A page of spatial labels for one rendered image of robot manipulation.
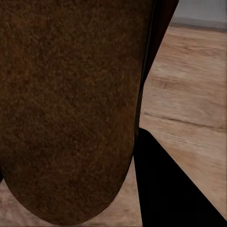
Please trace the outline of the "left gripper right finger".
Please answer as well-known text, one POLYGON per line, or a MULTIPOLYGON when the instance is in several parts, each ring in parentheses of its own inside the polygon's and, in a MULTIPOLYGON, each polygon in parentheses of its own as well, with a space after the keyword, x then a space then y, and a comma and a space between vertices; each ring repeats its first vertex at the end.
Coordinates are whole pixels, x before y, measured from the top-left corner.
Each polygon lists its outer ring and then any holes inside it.
POLYGON ((143 227, 227 227, 154 136, 140 127, 133 157, 143 227))

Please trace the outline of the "sandal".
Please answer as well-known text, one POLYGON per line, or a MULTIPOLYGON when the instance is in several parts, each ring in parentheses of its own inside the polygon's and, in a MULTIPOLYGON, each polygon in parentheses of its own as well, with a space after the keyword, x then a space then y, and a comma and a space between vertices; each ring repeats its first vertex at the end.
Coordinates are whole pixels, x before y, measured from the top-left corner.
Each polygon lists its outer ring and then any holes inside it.
POLYGON ((119 193, 144 83, 179 0, 0 0, 0 170, 58 226, 119 193))

